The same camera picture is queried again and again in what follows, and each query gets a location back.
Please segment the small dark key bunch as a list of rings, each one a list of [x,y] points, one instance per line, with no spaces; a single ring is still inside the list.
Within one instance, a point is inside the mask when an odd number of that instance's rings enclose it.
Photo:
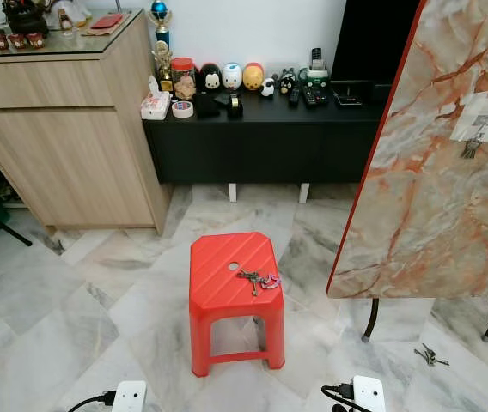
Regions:
[[[426,345],[425,342],[422,342],[421,348],[414,349],[413,353],[424,358],[425,364],[429,367],[434,367],[437,365],[449,366],[449,362],[447,360],[442,360],[442,358],[439,358],[439,354],[437,354],[435,350]]]

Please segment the black television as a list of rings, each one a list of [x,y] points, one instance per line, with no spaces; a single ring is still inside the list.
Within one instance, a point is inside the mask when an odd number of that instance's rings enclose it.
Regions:
[[[329,77],[389,85],[421,0],[346,0]]]

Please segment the wide black remote control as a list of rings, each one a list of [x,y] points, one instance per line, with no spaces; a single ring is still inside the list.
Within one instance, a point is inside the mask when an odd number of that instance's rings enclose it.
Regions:
[[[302,88],[302,102],[306,107],[326,106],[329,98],[320,88],[304,87]]]

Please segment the black low console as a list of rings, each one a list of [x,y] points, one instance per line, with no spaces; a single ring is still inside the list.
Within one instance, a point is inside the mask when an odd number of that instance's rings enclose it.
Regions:
[[[158,180],[167,184],[358,182],[385,105],[291,106],[244,93],[241,117],[145,120]]]

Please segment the key bunch with pink tag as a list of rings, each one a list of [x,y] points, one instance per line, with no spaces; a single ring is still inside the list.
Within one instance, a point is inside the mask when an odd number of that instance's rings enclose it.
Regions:
[[[252,288],[252,296],[259,297],[260,291],[273,290],[282,287],[282,278],[274,271],[246,271],[239,270],[236,277],[247,280]]]

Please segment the yellow bear figure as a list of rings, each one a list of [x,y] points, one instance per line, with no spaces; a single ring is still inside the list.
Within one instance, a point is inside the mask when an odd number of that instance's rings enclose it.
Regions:
[[[241,85],[248,91],[260,90],[265,78],[264,68],[259,63],[248,63],[241,71]]]

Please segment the red plastic stool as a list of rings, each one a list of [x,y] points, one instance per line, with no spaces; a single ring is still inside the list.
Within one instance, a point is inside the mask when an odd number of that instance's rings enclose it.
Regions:
[[[249,282],[236,277],[239,270],[274,271],[280,277],[274,245],[266,235],[214,234],[192,243],[188,306],[194,376],[209,376],[211,366],[217,362],[262,360],[275,370],[286,365],[283,287],[263,290],[259,297],[253,297]],[[213,324],[225,318],[243,317],[260,319],[263,349],[213,354]]]

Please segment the black mouse figure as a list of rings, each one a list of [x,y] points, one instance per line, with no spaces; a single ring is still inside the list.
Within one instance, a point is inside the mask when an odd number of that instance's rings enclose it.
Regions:
[[[214,63],[206,63],[196,72],[200,93],[216,93],[222,86],[220,67]]]

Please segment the white tape roll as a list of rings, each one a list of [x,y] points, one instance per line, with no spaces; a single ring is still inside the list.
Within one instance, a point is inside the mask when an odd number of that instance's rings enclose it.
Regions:
[[[172,110],[172,115],[177,120],[194,117],[194,104],[189,100],[174,100],[170,110]]]

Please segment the red lidded jar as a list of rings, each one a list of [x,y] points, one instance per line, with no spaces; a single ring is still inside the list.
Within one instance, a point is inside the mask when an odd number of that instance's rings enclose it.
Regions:
[[[192,100],[198,91],[194,81],[196,66],[191,58],[173,58],[170,60],[170,75],[173,80],[174,98]]]

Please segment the white tissue box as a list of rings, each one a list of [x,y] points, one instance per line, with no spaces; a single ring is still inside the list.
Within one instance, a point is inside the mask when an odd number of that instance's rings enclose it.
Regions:
[[[149,94],[142,99],[139,117],[142,120],[165,120],[172,105],[173,93],[161,90],[158,80],[153,76],[147,79],[147,86],[149,86]]]

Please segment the gold trophy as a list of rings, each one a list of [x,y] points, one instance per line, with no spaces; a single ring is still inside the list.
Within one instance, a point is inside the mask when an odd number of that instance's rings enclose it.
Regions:
[[[157,40],[151,55],[153,55],[156,64],[159,90],[165,91],[165,93],[172,93],[174,91],[174,80],[172,77],[173,55],[169,44],[165,40]]]

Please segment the blue ball trophy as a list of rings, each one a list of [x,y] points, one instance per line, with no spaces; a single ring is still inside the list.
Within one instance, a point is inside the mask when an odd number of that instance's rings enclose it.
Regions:
[[[169,24],[172,20],[172,11],[167,8],[164,0],[153,0],[149,6],[149,18],[154,25],[154,35],[158,42],[170,45]]]

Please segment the red flat book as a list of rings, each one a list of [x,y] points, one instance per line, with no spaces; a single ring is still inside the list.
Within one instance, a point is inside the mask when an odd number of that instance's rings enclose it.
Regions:
[[[89,25],[89,31],[106,31],[111,30],[112,27],[115,25],[119,25],[123,20],[126,19],[126,15],[124,13],[107,13],[102,17],[99,17],[98,20],[95,20],[94,23]]]

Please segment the light wooden cabinet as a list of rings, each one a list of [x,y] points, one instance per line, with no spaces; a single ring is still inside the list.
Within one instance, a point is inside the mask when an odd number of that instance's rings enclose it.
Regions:
[[[52,33],[0,50],[0,170],[47,230],[165,227],[139,114],[153,74],[149,19],[124,10],[107,36]]]

